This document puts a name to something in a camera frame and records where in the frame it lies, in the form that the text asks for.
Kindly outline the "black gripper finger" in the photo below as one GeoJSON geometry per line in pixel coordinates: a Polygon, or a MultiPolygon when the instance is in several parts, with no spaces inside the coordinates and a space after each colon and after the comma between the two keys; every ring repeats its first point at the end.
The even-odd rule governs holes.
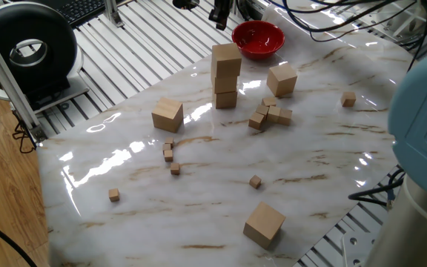
{"type": "Polygon", "coordinates": [[[233,6],[233,0],[215,0],[208,19],[216,24],[217,30],[224,30],[233,6]]]}

